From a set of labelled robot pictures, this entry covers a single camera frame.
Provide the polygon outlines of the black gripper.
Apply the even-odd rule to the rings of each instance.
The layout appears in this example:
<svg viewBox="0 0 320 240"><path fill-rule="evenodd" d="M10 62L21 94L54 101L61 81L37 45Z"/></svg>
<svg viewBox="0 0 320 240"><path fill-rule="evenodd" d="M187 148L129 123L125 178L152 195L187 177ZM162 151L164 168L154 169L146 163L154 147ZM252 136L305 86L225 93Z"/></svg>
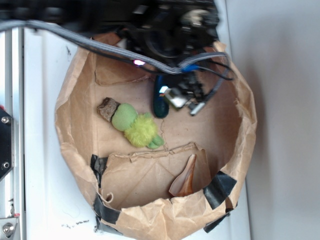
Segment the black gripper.
<svg viewBox="0 0 320 240"><path fill-rule="evenodd" d="M205 92L197 71L206 70L205 47L218 40L218 10L211 0L119 0L118 35L135 53L131 63L164 76L169 108L196 115L215 94Z"/></svg>

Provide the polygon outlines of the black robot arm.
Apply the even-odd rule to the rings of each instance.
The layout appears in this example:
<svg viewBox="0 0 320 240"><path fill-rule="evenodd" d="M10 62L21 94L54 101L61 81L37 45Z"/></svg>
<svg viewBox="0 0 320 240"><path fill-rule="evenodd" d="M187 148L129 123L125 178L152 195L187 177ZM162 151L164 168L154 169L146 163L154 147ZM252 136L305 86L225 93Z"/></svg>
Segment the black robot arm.
<svg viewBox="0 0 320 240"><path fill-rule="evenodd" d="M0 29L54 33L101 56L156 75L153 108L163 118L169 106L196 115L217 92L208 93L196 71L218 40L218 10L212 0L3 0Z"/></svg>

